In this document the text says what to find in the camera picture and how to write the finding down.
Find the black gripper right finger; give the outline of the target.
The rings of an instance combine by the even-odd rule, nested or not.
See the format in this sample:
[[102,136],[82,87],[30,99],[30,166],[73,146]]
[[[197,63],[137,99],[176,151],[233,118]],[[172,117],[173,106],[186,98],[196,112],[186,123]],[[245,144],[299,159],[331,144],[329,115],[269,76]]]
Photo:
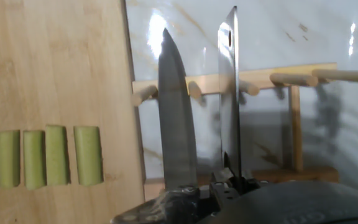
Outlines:
[[241,174],[242,192],[251,192],[269,184],[267,180],[256,179],[250,170],[243,170]]

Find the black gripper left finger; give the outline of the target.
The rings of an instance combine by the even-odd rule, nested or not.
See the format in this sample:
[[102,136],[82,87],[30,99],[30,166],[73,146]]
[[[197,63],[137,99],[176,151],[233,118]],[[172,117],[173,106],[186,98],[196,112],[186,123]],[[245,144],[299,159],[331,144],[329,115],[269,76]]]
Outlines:
[[225,207],[239,197],[239,192],[234,185],[235,180],[236,178],[227,167],[211,174],[209,191],[219,207]]

